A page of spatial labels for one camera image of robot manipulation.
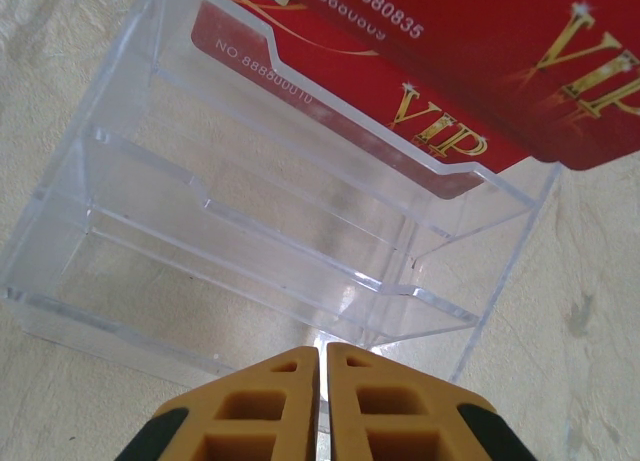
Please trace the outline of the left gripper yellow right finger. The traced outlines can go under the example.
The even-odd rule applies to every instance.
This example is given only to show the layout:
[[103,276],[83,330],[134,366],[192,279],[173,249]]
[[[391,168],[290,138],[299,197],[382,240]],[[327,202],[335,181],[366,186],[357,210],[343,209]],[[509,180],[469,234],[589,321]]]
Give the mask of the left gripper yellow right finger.
[[327,346],[335,460],[531,460],[482,396],[355,346]]

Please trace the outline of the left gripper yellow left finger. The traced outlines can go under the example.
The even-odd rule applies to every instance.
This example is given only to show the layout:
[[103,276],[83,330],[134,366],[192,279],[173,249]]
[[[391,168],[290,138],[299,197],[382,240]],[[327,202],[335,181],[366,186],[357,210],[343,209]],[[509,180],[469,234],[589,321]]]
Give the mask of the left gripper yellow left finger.
[[119,460],[314,460],[319,354],[298,347],[162,404]]

